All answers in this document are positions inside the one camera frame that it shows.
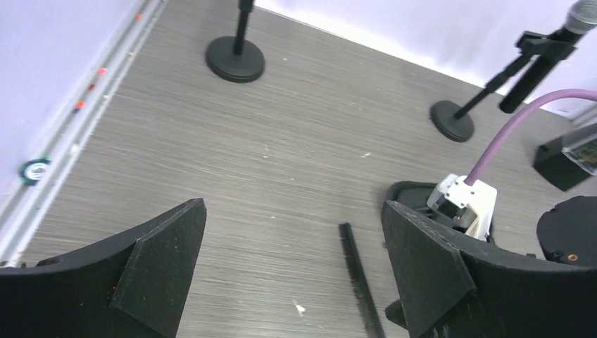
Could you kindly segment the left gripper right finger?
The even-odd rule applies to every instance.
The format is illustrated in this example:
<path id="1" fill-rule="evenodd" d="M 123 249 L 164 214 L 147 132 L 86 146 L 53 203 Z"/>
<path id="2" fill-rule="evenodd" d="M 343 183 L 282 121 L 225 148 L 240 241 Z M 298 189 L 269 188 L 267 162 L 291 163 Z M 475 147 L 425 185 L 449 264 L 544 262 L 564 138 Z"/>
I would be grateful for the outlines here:
<path id="1" fill-rule="evenodd" d="M 382 227 L 411 337 L 595 337 L 596 269 L 469 237 L 387 201 Z"/>

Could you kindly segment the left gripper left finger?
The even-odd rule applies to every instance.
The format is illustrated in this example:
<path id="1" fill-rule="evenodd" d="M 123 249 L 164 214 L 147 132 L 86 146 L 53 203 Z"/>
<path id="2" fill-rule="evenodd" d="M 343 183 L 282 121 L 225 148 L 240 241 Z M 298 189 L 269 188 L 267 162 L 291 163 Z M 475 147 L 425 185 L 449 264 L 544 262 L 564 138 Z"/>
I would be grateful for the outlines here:
<path id="1" fill-rule="evenodd" d="M 35 266 L 1 269 L 2 337 L 175 337 L 207 210 L 191 199 Z"/>

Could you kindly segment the black comb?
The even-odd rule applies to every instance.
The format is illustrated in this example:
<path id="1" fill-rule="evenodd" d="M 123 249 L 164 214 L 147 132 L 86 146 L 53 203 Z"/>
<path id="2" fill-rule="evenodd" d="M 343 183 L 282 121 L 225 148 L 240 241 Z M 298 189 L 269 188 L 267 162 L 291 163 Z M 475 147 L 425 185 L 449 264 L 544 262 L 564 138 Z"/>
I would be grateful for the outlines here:
<path id="1" fill-rule="evenodd" d="M 368 337 L 386 338 L 349 223 L 339 224 L 339 237 L 365 332 Z"/>

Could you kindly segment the black zipper tool case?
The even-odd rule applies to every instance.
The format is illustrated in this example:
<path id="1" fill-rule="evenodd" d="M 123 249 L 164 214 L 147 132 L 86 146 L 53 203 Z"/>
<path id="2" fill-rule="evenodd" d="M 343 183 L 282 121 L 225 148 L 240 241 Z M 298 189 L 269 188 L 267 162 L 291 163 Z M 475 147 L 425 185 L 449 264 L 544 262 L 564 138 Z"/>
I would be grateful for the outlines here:
<path id="1" fill-rule="evenodd" d="M 432 214 L 427 200 L 435 187 L 430 182 L 396 182 L 388 188 L 384 200 L 397 201 L 421 214 Z"/>

